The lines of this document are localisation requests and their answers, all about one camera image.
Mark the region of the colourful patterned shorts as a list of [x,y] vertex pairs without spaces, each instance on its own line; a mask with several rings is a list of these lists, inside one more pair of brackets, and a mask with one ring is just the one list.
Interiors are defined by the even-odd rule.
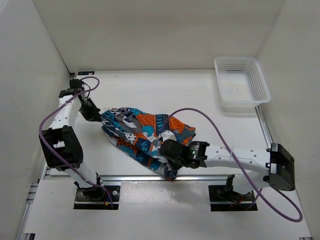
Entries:
[[174,133],[176,142],[188,146],[196,135],[196,128],[168,114],[150,114],[137,108],[109,108],[101,114],[101,129],[109,141],[127,156],[172,182],[179,167],[173,167],[160,154],[163,131]]

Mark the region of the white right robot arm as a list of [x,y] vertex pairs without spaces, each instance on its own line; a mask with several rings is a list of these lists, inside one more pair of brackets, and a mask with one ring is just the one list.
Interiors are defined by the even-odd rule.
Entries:
[[224,193],[230,200],[266,187],[286,192],[296,189],[294,157],[278,143],[265,150],[228,150],[203,141],[186,146],[170,139],[163,142],[159,152],[174,166],[242,170],[242,174],[227,177]]

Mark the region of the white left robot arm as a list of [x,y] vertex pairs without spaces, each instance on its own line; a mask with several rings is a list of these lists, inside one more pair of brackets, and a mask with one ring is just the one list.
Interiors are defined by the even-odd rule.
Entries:
[[93,90],[85,79],[71,79],[59,93],[59,107],[39,126],[39,140],[47,166],[69,175],[82,194],[94,201],[107,193],[97,172],[84,162],[82,146],[74,131],[78,114],[88,122],[102,122],[100,109],[90,98]]

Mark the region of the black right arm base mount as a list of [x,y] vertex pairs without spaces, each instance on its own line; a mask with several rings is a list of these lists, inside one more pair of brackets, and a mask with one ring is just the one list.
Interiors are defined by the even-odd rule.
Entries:
[[239,194],[225,191],[223,185],[208,186],[211,212],[246,212],[257,211],[256,196],[253,191]]

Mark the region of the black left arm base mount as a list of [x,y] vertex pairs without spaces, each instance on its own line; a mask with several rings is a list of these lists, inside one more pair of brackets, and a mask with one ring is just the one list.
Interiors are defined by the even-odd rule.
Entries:
[[108,190],[77,188],[74,197],[74,210],[109,210],[116,211],[120,205],[121,184],[112,182],[104,185]]

